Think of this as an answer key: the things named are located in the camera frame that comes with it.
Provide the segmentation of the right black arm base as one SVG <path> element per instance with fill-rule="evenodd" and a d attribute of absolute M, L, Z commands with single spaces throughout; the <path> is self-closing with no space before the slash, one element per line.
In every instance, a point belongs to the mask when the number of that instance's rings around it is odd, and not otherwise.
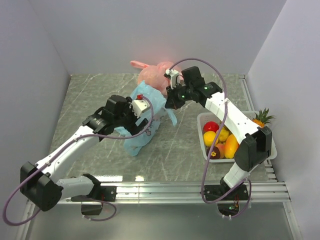
<path fill-rule="evenodd" d="M 206 201 L 216 201 L 229 191 L 229 187 L 220 181 L 220 185 L 207 184 L 204 186 L 204 198 Z M 250 205 L 252 195 L 252 184 L 249 182 L 249 189 L 243 183 L 226 195 L 217 204 L 218 212 L 222 218 L 231 220 L 243 213 Z"/>

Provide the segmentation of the blue plastic bag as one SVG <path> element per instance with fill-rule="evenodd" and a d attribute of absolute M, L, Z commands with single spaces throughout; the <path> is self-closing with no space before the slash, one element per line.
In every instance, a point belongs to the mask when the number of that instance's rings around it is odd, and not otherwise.
<path fill-rule="evenodd" d="M 124 149 L 131 156 L 137 156 L 141 148 L 147 145 L 152 140 L 152 138 L 158 131 L 163 117 L 169 116 L 173 126 L 175 126 L 178 122 L 173 110 L 165 108 L 167 99 L 159 90 L 153 88 L 145 82 L 141 82 L 133 90 L 130 97 L 132 99 L 135 99 L 140 94 L 150 100 L 153 107 L 153 115 L 151 115 L 150 110 L 143 113 L 141 118 L 136 123 L 140 124 L 143 119 L 147 119 L 151 121 L 150 126 L 145 130 L 143 134 L 134 138 L 127 138 L 124 140 Z"/>

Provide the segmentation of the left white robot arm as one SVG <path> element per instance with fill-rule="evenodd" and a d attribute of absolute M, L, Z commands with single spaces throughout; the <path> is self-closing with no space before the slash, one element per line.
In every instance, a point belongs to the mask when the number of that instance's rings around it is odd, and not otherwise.
<path fill-rule="evenodd" d="M 60 200 L 82 198 L 102 201 L 106 194 L 101 182 L 91 174 L 64 179 L 75 160 L 104 138 L 112 139 L 115 128 L 123 127 L 134 138 L 141 135 L 151 121 L 141 116 L 153 107 L 149 99 L 112 95 L 106 104 L 89 115 L 77 131 L 59 148 L 37 163 L 25 163 L 20 169 L 20 192 L 41 211 L 52 209 Z"/>

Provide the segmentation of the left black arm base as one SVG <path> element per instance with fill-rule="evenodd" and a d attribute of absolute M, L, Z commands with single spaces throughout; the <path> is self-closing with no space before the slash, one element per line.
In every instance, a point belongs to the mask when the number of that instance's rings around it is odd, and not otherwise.
<path fill-rule="evenodd" d="M 107 203 L 115 202 L 117 194 L 116 186 L 99 186 L 88 195 L 72 197 L 71 202 L 81 203 L 81 213 L 86 217 L 99 216 Z"/>

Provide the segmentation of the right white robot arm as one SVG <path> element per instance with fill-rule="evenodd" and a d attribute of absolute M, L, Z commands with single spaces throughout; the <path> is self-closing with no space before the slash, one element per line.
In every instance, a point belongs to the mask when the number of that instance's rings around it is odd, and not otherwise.
<path fill-rule="evenodd" d="M 182 72 L 169 68 L 164 76 L 170 80 L 166 88 L 167 109 L 179 109 L 186 101 L 199 103 L 218 117 L 239 143 L 234 155 L 235 163 L 223 177 L 220 187 L 224 199 L 233 199 L 242 180 L 271 155 L 272 131 L 267 126 L 260 127 L 244 115 L 215 82 L 206 83 L 197 66 Z"/>

